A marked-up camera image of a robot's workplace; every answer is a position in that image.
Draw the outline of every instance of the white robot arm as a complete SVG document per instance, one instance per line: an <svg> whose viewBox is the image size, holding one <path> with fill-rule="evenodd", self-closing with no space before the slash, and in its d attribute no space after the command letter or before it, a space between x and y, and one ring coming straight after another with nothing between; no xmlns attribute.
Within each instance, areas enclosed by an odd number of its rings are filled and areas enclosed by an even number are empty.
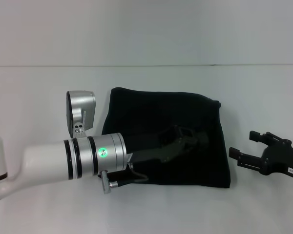
<svg viewBox="0 0 293 234"><path fill-rule="evenodd" d="M30 186L97 174L101 174L104 193L117 187L108 181L106 173L125 170L130 160L122 135L86 136L85 131L93 127L93 92L67 92L66 108L72 139L26 148L21 168L14 177L8 177L0 138L0 199Z"/></svg>

